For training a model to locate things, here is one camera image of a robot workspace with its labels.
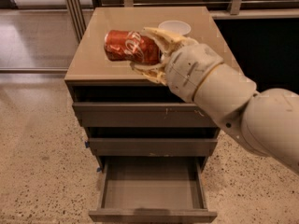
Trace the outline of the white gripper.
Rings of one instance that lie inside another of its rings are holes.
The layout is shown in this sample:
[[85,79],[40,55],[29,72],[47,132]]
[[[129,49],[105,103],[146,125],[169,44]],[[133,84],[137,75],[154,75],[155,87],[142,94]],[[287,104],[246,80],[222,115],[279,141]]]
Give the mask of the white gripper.
[[168,86],[169,90],[186,103],[192,103],[196,90],[207,74],[223,58],[206,44],[164,29],[144,27],[141,34],[152,39],[169,63],[147,65],[130,62],[133,71],[155,84]]

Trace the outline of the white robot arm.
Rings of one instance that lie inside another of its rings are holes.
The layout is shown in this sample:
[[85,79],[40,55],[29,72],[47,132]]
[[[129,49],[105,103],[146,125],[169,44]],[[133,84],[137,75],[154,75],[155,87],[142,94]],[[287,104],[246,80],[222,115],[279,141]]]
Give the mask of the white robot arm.
[[284,89],[257,91],[254,81],[226,64],[211,47],[158,28],[146,27],[164,58],[132,69],[164,84],[197,105],[250,153],[271,157],[299,174],[299,95]]

